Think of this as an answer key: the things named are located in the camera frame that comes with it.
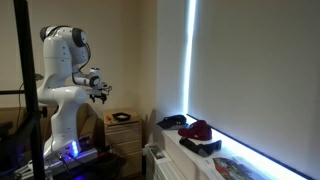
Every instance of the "wooden drawer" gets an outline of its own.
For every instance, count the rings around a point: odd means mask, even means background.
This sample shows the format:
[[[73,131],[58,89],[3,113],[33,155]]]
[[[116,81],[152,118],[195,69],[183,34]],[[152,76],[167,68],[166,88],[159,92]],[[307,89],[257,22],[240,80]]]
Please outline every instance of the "wooden drawer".
[[[122,167],[120,177],[126,177],[132,174],[140,174],[142,172],[142,152],[121,155],[127,160],[126,164]]]
[[[119,144],[128,141],[141,140],[141,126],[117,126],[110,130],[105,129],[106,144]]]
[[[141,149],[142,149],[141,139],[113,145],[113,152],[119,155],[141,151]]]
[[[140,122],[133,122],[128,124],[121,124],[117,126],[105,126],[105,133],[113,133],[119,131],[132,131],[137,130],[141,132],[141,123]]]

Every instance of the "cable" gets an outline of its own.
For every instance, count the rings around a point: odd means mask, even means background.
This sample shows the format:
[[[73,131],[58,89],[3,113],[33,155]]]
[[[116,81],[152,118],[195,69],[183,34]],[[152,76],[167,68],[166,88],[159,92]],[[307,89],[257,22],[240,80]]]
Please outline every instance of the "cable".
[[[112,86],[108,86],[104,89],[106,91],[106,95],[109,96],[110,91],[112,90]]]
[[[54,36],[54,35],[58,32],[58,30],[59,30],[60,28],[62,28],[62,27],[70,27],[70,26],[65,26],[65,25],[56,26],[56,27],[54,27],[54,28],[52,28],[52,29],[50,30],[50,32],[48,33],[48,35],[46,36],[46,38],[49,37],[49,36]]]
[[[18,101],[19,101],[19,111],[18,111],[18,117],[17,117],[17,121],[16,121],[17,130],[18,130],[18,125],[19,125],[20,111],[21,111],[20,93],[19,93],[19,95],[18,95]]]
[[[67,174],[68,174],[69,178],[70,178],[71,180],[73,180],[72,175],[71,175],[71,173],[70,173],[70,171],[69,171],[68,164],[66,163],[66,161],[64,160],[64,158],[63,158],[61,155],[58,155],[58,154],[57,154],[57,157],[58,157],[58,159],[62,162],[65,170],[67,171]]]
[[[88,64],[88,62],[90,61],[90,58],[91,58],[91,50],[90,50],[90,46],[88,43],[86,44],[86,47],[87,47],[87,51],[88,51],[88,61],[79,68],[79,72],[81,72],[81,69]]]
[[[74,161],[78,162],[79,164],[83,165],[83,166],[88,166],[87,164],[81,162],[80,160],[78,160],[77,158],[75,158],[74,156],[72,156],[70,153],[67,154],[71,159],[73,159]]]

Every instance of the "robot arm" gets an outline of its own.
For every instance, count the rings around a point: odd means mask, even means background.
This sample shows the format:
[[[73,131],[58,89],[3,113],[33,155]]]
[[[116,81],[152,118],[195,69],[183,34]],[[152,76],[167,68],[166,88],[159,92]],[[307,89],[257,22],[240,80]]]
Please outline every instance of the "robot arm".
[[[40,37],[44,42],[45,77],[37,90],[38,100],[59,106],[51,118],[52,135],[44,146],[44,159],[50,164],[57,160],[57,154],[73,154],[76,157],[81,152],[76,124],[78,108],[86,101],[88,94],[93,100],[100,98],[104,102],[111,86],[101,81],[98,68],[91,69],[88,74],[81,72],[90,60],[87,36],[81,29],[46,27],[41,30]],[[66,86],[68,77],[72,77],[75,84],[89,88]]]
[[[104,103],[112,90],[105,82],[101,81],[100,69],[91,68],[88,74],[84,74],[81,69],[90,61],[90,48],[87,43],[86,34],[78,28],[68,26],[46,27],[40,32],[40,37],[44,41],[47,37],[61,36],[68,44],[72,57],[72,80],[76,85],[87,86],[87,94],[95,102],[95,98],[100,98]]]

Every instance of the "roller blind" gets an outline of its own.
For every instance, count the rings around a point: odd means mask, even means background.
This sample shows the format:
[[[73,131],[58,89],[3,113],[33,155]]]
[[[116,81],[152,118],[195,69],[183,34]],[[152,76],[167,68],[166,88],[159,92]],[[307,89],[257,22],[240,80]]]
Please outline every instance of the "roller blind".
[[[198,1],[188,114],[320,178],[319,19],[319,1]]]

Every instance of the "black metal frame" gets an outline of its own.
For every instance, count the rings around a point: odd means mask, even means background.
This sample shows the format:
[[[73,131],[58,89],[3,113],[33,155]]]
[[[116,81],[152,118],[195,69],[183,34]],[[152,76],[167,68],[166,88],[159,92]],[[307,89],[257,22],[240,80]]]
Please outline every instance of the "black metal frame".
[[[19,41],[19,51],[21,59],[21,69],[24,83],[24,91],[9,90],[0,91],[0,95],[25,94],[27,115],[24,122],[17,130],[10,143],[4,143],[11,148],[24,144],[27,137],[30,137],[31,155],[34,179],[45,179],[43,149],[40,136],[40,116],[38,106],[38,96],[36,88],[34,60],[32,51],[32,41],[29,22],[28,3],[26,0],[14,0],[14,10],[16,16],[17,34]]]

